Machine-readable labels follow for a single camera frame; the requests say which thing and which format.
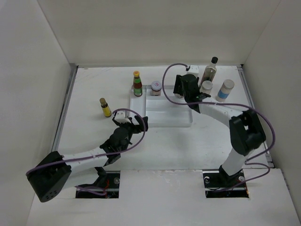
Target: white lid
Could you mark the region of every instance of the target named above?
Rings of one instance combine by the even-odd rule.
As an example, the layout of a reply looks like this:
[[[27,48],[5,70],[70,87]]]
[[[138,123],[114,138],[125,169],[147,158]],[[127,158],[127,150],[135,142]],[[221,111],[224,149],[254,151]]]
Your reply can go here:
[[[226,79],[225,81],[224,81],[224,87],[226,88],[226,89],[232,89],[233,87],[234,87],[234,81],[232,81],[232,80],[230,80],[230,79]]]
[[[212,84],[211,81],[203,81],[202,87],[203,87],[203,89],[205,89],[205,90],[211,90],[212,87],[213,87],[213,84]]]
[[[152,88],[154,91],[159,91],[159,90],[162,89],[162,84],[161,84],[161,82],[159,82],[159,81],[153,81],[153,82],[151,83],[151,88]]]

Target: white wall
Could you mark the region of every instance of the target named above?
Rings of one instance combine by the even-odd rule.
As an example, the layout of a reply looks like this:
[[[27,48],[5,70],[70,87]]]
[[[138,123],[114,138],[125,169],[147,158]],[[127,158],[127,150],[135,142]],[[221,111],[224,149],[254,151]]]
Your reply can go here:
[[[22,226],[25,172],[49,151],[70,73],[36,0],[0,1],[0,225]]]
[[[39,0],[69,62],[243,64],[280,0]]]
[[[282,0],[256,43],[244,71],[256,108],[271,120],[271,151],[285,174],[301,218],[301,0]]]

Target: white plastic bottle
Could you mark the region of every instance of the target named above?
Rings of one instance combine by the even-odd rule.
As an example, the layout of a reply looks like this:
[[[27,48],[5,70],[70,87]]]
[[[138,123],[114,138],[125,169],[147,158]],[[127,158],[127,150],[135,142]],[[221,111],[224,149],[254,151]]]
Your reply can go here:
[[[218,92],[217,96],[216,96],[216,100],[218,102],[224,102],[225,99],[228,97],[229,93],[231,92],[231,90],[234,87],[234,81],[230,80],[230,79],[226,79],[224,81],[224,83],[222,84],[222,87],[220,89],[220,91]]]

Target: small glass bottle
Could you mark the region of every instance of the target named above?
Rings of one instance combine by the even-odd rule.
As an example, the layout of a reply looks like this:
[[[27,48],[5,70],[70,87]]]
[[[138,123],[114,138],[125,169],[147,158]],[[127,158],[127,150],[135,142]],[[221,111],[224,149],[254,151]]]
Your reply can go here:
[[[234,85],[235,85],[234,81],[230,79],[226,79],[222,84],[222,87],[215,99],[218,102],[224,102],[225,99],[228,97],[229,93],[231,92],[231,90],[233,89]]]
[[[151,96],[160,96],[162,90],[162,84],[159,81],[153,81],[151,83]]]
[[[201,88],[199,89],[199,91],[201,93],[207,93],[210,94],[211,90],[212,90],[213,84],[211,81],[204,81],[201,85]]]
[[[108,106],[108,103],[105,101],[104,98],[100,98],[99,101],[100,101],[100,105],[102,106],[104,116],[110,117],[112,115],[112,112]]]
[[[134,71],[134,81],[133,81],[133,88],[134,88],[134,95],[136,97],[142,96],[142,83],[140,79],[140,73],[139,71]]]
[[[218,58],[217,57],[213,57],[212,60],[211,60],[211,64],[209,64],[205,70],[204,70],[204,74],[203,74],[203,77],[201,79],[201,82],[199,84],[199,87],[201,88],[201,85],[204,81],[211,81],[213,80],[215,74],[216,74],[216,63],[218,61]]]

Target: white tray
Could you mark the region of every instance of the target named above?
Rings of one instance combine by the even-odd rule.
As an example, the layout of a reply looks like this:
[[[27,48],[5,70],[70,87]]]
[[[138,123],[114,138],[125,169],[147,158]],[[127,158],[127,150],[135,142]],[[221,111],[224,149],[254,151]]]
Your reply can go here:
[[[165,86],[165,91],[172,100],[185,103],[184,99],[178,99],[173,94],[174,86]],[[192,111],[188,106],[175,105],[170,103],[163,92],[161,96],[151,96],[151,86],[143,85],[143,94],[141,97],[134,95],[133,87],[131,89],[130,109],[139,113],[142,117],[148,116],[148,125],[151,127],[190,127],[192,124]]]

